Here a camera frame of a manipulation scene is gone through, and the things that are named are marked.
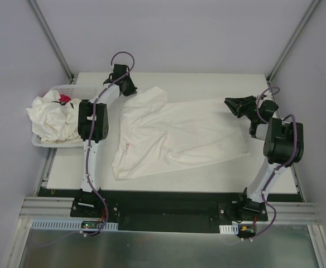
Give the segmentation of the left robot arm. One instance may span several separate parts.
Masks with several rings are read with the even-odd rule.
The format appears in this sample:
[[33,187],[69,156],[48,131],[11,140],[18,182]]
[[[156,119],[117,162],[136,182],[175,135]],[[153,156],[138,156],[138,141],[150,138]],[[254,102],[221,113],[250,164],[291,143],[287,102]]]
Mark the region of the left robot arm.
[[78,134],[83,141],[84,172],[81,183],[83,192],[97,192],[100,189],[99,160],[104,140],[108,136],[108,108],[120,96],[137,93],[130,72],[124,64],[114,64],[113,71],[103,83],[103,88],[91,100],[79,104]]

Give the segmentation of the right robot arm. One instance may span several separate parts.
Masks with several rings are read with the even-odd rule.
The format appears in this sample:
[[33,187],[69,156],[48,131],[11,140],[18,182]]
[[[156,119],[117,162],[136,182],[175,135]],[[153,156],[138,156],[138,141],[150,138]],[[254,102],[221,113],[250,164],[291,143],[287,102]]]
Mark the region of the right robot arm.
[[263,164],[253,182],[244,189],[236,205],[236,215],[249,220],[262,212],[267,196],[281,174],[301,160],[304,152],[303,124],[275,118],[279,106],[256,97],[226,98],[224,103],[237,118],[250,120],[249,134],[264,141]]

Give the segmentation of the white red-print t-shirt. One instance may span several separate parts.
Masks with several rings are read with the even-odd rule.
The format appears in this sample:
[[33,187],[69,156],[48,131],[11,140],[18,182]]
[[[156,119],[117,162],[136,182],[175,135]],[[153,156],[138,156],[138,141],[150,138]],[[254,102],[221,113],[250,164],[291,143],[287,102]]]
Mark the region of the white red-print t-shirt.
[[119,180],[214,165],[250,155],[222,98],[170,103],[153,87],[128,99],[112,162]]

